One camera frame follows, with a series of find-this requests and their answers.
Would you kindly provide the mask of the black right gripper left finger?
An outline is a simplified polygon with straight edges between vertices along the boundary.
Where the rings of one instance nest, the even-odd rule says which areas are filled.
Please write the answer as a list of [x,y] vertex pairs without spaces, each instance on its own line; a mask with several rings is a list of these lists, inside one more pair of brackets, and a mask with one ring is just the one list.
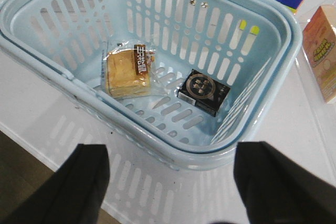
[[109,184],[104,144],[79,144],[3,223],[97,223]]

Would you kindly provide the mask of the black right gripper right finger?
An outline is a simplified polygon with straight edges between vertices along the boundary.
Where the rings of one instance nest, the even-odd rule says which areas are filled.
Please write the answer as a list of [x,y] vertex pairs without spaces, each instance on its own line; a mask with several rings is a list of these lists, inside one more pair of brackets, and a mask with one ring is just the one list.
[[335,223],[335,187],[267,142],[240,142],[234,180],[250,223]]

